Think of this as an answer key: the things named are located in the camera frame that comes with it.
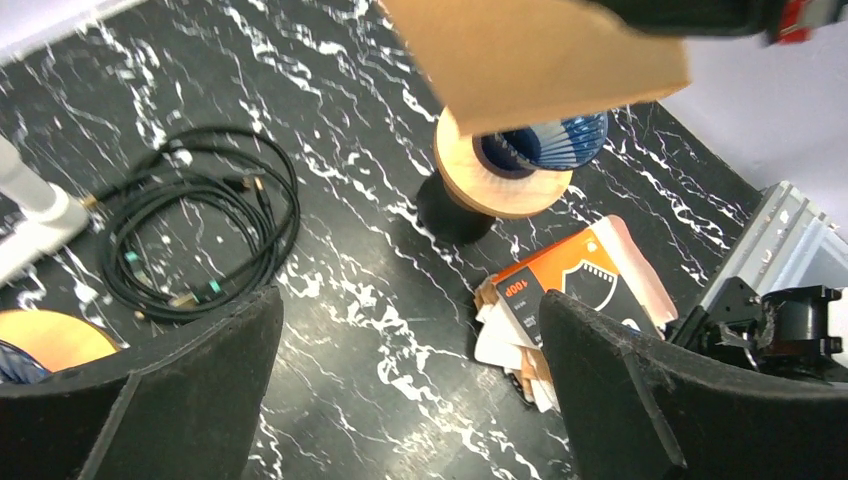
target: white wall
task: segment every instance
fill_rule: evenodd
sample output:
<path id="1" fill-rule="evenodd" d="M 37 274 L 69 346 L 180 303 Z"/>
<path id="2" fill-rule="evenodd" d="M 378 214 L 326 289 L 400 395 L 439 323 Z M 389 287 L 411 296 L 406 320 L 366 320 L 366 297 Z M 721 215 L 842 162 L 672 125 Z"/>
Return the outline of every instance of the white wall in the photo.
<path id="1" fill-rule="evenodd" d="M 848 22 L 688 49 L 692 85 L 663 105 L 755 187 L 789 180 L 848 230 Z"/>
<path id="2" fill-rule="evenodd" d="M 0 65 L 141 0 L 0 0 Z"/>

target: tan paper bag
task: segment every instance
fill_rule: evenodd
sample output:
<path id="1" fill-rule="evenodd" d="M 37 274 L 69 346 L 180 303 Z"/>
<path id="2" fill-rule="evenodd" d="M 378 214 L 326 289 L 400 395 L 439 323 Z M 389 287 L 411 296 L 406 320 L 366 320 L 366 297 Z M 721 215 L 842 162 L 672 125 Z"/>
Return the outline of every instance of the tan paper bag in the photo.
<path id="1" fill-rule="evenodd" d="M 462 135 L 651 101 L 689 83 L 682 40 L 578 0 L 382 0 Z"/>

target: orange package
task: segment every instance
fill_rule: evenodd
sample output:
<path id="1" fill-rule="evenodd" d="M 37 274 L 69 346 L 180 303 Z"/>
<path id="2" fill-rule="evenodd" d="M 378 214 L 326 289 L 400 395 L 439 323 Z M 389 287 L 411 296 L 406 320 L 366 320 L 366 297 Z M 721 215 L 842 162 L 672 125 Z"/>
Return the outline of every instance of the orange package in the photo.
<path id="1" fill-rule="evenodd" d="M 492 284 L 526 334 L 521 343 L 535 348 L 542 344 L 539 302 L 551 289 L 642 334 L 662 337 L 659 327 L 677 318 L 656 272 L 614 215 L 504 270 Z"/>

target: cardboard spool side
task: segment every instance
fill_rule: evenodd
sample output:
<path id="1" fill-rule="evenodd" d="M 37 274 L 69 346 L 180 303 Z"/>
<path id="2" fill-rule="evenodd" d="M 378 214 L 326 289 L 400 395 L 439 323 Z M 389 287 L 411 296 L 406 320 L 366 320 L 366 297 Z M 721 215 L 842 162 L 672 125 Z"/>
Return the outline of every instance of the cardboard spool side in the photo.
<path id="1" fill-rule="evenodd" d="M 536 215 L 553 205 L 568 189 L 572 172 L 538 170 L 524 178 L 496 175 L 483 164 L 479 144 L 461 135 L 447 108 L 436 126 L 436 162 L 445 186 L 470 208 L 501 218 Z"/>
<path id="2" fill-rule="evenodd" d="M 683 41 L 582 0 L 382 0 L 462 135 L 653 101 L 689 83 Z"/>

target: coiled cable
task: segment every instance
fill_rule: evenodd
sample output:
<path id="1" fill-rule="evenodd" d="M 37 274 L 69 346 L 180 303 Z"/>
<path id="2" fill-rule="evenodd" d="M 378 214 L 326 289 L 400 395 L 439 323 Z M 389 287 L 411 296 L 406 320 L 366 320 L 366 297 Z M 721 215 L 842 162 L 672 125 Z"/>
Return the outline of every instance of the coiled cable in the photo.
<path id="1" fill-rule="evenodd" d="M 285 175 L 241 148 L 215 143 L 225 136 L 252 139 L 268 147 Z M 215 177 L 169 164 L 167 159 L 181 150 L 216 154 L 260 173 Z M 274 216 L 266 181 L 278 185 L 286 201 L 281 219 Z M 249 191 L 255 197 L 253 203 L 246 198 Z M 123 201 L 106 222 L 97 252 L 104 284 L 115 300 L 135 310 L 138 317 L 157 322 L 192 322 L 270 283 L 294 247 L 300 228 L 297 175 L 291 159 L 265 135 L 237 127 L 207 126 L 173 135 L 123 181 L 94 192 L 83 204 L 91 208 L 114 198 Z M 231 271 L 172 295 L 153 285 L 134 234 L 157 214 L 186 200 L 226 215 L 241 232 L 250 255 Z"/>

